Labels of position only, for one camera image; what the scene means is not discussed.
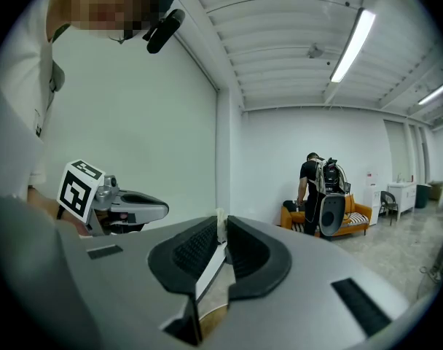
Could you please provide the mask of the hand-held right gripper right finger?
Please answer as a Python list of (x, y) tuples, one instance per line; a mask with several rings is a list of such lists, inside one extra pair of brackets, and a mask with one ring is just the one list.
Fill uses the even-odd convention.
[[(252, 219), (246, 225), (291, 254), (286, 278), (268, 295), (230, 303), (207, 349), (391, 349), (413, 327), (408, 300), (341, 247)], [(368, 336), (332, 286), (352, 279), (389, 318)]]

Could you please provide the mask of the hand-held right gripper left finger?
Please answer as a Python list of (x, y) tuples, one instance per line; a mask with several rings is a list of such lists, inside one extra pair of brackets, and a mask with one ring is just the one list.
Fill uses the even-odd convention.
[(118, 236), (60, 232), (63, 256), (105, 349), (196, 349), (196, 284), (218, 245), (216, 217)]

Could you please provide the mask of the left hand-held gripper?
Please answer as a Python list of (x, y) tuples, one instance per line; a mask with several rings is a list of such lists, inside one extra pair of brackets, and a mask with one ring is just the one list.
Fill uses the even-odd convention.
[(85, 225), (90, 236), (139, 231), (169, 212), (167, 203), (121, 190), (115, 176), (83, 160), (66, 164), (57, 202)]

